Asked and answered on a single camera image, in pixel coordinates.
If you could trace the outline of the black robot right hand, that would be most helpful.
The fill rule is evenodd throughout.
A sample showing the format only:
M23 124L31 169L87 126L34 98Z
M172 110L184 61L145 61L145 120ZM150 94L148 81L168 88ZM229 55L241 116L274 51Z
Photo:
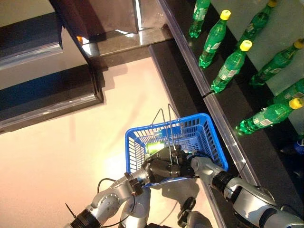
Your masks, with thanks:
M195 172L191 167L192 157L192 154L186 153L185 151L181 151L179 153L178 162L180 167L180 177L194 178Z

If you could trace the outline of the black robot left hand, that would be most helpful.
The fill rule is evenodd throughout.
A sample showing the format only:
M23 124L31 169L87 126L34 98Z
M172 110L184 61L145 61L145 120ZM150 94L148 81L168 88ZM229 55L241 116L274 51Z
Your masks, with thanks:
M174 155L178 152L177 147L167 146L149 156L142 168L147 172L150 183L160 183L167 179L177 178L180 174L180 166L174 163Z

